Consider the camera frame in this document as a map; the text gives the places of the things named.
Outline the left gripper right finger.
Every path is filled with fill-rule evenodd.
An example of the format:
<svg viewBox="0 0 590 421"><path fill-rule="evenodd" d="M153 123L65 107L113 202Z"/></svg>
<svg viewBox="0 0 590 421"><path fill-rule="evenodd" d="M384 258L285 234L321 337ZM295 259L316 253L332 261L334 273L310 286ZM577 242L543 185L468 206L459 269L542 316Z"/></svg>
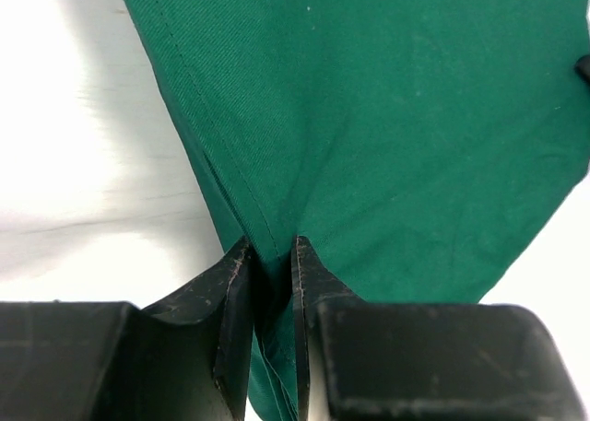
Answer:
<svg viewBox="0 0 590 421"><path fill-rule="evenodd" d="M302 420L585 420L543 322L514 305L363 300L291 251Z"/></svg>

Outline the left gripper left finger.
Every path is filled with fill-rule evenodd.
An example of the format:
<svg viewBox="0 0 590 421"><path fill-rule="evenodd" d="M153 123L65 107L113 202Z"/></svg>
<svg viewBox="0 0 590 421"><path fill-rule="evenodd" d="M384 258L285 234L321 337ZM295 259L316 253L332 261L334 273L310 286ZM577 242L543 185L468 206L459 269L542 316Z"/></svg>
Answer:
<svg viewBox="0 0 590 421"><path fill-rule="evenodd" d="M253 251L145 307L5 302L5 420L241 420L253 335Z"/></svg>

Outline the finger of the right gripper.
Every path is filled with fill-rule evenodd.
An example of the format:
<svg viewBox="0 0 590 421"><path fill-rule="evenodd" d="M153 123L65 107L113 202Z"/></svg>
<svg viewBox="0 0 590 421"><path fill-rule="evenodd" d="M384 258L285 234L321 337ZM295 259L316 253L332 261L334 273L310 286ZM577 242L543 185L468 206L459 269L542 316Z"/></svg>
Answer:
<svg viewBox="0 0 590 421"><path fill-rule="evenodd" d="M578 59L574 70L583 81L590 81L590 55L586 54Z"/></svg>

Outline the green surgical cloth wrap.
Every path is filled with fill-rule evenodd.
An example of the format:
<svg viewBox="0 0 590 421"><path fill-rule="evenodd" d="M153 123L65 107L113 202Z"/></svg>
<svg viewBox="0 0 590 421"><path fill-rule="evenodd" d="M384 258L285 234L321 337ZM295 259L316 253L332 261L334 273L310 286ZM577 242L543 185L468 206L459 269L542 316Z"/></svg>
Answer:
<svg viewBox="0 0 590 421"><path fill-rule="evenodd" d="M298 414L296 236L367 300L477 302L588 170L587 0L124 2L222 247L264 269L264 420Z"/></svg>

